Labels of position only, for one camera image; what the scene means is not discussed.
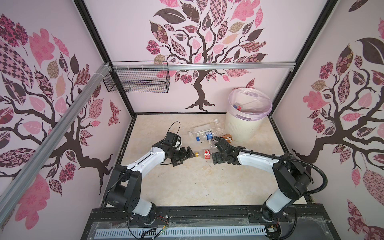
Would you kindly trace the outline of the red label cola bottle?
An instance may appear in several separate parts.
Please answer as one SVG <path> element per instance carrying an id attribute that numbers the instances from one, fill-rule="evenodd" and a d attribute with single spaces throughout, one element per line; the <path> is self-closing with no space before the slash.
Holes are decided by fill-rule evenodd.
<path id="1" fill-rule="evenodd" d="M 195 152 L 195 157 L 209 160 L 212 158 L 212 154 L 213 153 L 210 149 L 203 149 L 201 151 Z"/>

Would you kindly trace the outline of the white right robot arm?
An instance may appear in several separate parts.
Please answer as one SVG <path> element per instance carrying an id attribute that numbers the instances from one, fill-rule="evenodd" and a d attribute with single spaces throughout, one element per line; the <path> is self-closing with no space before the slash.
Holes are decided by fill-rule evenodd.
<path id="1" fill-rule="evenodd" d="M 215 141 L 223 162 L 254 167 L 275 176 L 278 188 L 263 203 L 260 210 L 266 222 L 273 222 L 284 207 L 304 196 L 308 185 L 312 182 L 311 174 L 305 165 L 296 158 L 290 158 L 289 154 L 283 156 L 260 154 L 244 147 L 234 147 L 224 138 L 216 137 Z"/>

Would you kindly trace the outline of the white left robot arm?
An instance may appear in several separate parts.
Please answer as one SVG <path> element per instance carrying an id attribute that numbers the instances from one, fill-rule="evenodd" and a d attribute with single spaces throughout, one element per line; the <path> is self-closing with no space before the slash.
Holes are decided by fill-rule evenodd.
<path id="1" fill-rule="evenodd" d="M 111 205 L 117 212 L 135 214 L 144 222 L 153 222 L 156 205 L 141 198 L 143 178 L 166 159 L 170 159 L 171 165 L 176 167 L 194 157 L 195 152 L 191 147 L 176 147 L 163 141 L 154 144 L 147 154 L 134 163 L 115 166 L 103 196 L 102 208 L 105 210 L 107 205 Z"/>

